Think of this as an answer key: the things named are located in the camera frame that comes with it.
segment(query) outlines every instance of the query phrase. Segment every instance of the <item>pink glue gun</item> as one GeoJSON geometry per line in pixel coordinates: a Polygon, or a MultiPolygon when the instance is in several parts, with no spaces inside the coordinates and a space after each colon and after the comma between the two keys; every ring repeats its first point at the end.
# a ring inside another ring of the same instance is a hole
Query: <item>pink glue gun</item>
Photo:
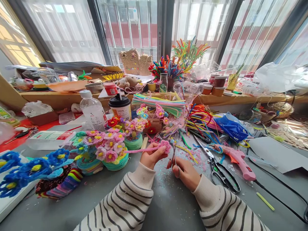
{"type": "Polygon", "coordinates": [[[223,153],[228,155],[231,158],[231,163],[238,164],[240,167],[242,173],[243,173],[243,178],[248,181],[254,181],[256,179],[256,175],[254,172],[251,170],[251,168],[246,164],[244,158],[245,155],[242,151],[240,150],[235,150],[231,147],[227,147],[224,145],[220,144],[209,144],[210,146],[214,147],[216,150],[220,150],[219,147],[222,148],[223,153]]]}

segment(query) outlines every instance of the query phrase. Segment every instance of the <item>wooden ledge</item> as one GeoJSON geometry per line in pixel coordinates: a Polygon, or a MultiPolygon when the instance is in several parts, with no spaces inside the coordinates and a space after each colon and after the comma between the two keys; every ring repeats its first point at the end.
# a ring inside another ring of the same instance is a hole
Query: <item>wooden ledge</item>
{"type": "MultiPolygon", "coordinates": [[[[20,95],[27,101],[37,101],[40,100],[43,103],[49,104],[52,108],[56,110],[63,109],[65,107],[70,108],[73,103],[80,103],[81,97],[78,93],[59,93],[55,91],[27,91],[20,92],[20,95]]],[[[93,94],[94,98],[98,98],[99,93],[93,94]]],[[[163,98],[166,95],[161,95],[160,93],[152,94],[157,98],[163,98]]],[[[111,97],[104,98],[103,100],[100,98],[102,105],[104,107],[108,106],[108,101],[111,97]]],[[[128,98],[132,100],[133,94],[129,94],[128,98]]],[[[203,103],[209,106],[223,106],[223,105],[234,105],[234,104],[252,104],[255,102],[267,103],[267,102],[279,102],[285,101],[284,94],[275,94],[272,97],[270,96],[260,96],[258,98],[248,95],[237,95],[234,94],[232,96],[214,96],[214,95],[198,95],[193,103],[199,104],[203,103]]],[[[287,101],[292,102],[293,96],[287,96],[287,101]]],[[[308,103],[308,95],[296,96],[295,103],[308,103]]]]}

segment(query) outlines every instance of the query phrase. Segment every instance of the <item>striped sleeve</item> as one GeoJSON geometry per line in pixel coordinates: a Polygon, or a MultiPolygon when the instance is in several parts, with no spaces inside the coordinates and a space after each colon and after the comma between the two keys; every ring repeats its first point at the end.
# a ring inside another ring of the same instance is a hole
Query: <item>striped sleeve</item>
{"type": "Polygon", "coordinates": [[[269,231],[252,210],[235,194],[214,185],[204,175],[193,192],[200,216],[209,231],[269,231]]]}
{"type": "Polygon", "coordinates": [[[139,163],[82,220],[74,231],[140,230],[153,198],[155,171],[139,163]]]}

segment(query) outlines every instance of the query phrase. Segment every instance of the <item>red surface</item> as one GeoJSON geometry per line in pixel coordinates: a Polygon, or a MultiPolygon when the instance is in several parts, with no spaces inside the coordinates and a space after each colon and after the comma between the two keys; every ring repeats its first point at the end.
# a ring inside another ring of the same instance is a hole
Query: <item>red surface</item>
{"type": "MultiPolygon", "coordinates": [[[[28,119],[22,120],[20,123],[21,123],[20,127],[32,126],[31,122],[28,119]]],[[[43,126],[40,126],[39,131],[46,131],[49,128],[52,128],[53,126],[57,126],[57,125],[61,125],[61,124],[59,124],[58,120],[51,122],[49,124],[45,124],[43,126]]],[[[28,135],[21,137],[21,138],[18,138],[18,139],[15,139],[14,141],[12,141],[12,142],[10,142],[6,145],[1,144],[0,145],[0,152],[6,151],[6,150],[13,150],[14,148],[18,147],[19,145],[22,145],[26,141],[27,137],[28,137],[28,135]]]]}

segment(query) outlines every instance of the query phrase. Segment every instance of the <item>gray table surface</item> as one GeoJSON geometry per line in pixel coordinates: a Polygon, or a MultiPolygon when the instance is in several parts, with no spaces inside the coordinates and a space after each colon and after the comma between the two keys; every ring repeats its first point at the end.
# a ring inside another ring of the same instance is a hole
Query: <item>gray table surface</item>
{"type": "MultiPolygon", "coordinates": [[[[60,125],[51,128],[55,131],[66,131],[76,125],[60,125]]],[[[188,139],[188,144],[196,144],[193,139],[188,139]]],[[[14,151],[22,151],[24,156],[41,157],[50,151],[36,151],[21,145],[14,151]]],[[[297,150],[308,157],[307,152],[297,150]]],[[[199,173],[210,177],[211,169],[207,158],[200,152],[201,166],[197,167],[199,173]]],[[[185,157],[182,151],[177,155],[185,157]]],[[[106,168],[103,171],[83,178],[82,183],[67,197],[56,201],[52,199],[38,199],[35,195],[21,201],[18,206],[0,223],[1,231],[71,231],[82,219],[105,197],[123,178],[127,172],[133,172],[140,160],[141,153],[130,154],[131,159],[124,169],[118,172],[110,172],[106,168]]],[[[205,230],[199,215],[199,206],[195,197],[183,185],[181,180],[176,179],[170,169],[166,169],[168,159],[159,161],[156,166],[156,176],[153,183],[154,197],[146,214],[143,230],[205,230]]],[[[256,166],[247,161],[255,172],[257,179],[273,194],[287,203],[297,213],[303,215],[305,203],[293,192],[281,185],[273,177],[269,176],[256,166]]],[[[226,157],[224,165],[228,167],[230,159],[226,157]]],[[[271,166],[259,164],[289,186],[297,190],[308,199],[307,172],[293,171],[281,174],[271,166]]],[[[233,172],[239,182],[242,191],[238,196],[259,216],[261,221],[271,230],[308,230],[308,225],[300,221],[292,212],[275,200],[255,183],[253,185],[240,177],[240,170],[234,166],[233,172]],[[260,192],[263,197],[275,208],[275,211],[262,202],[256,195],[260,192]]]]}

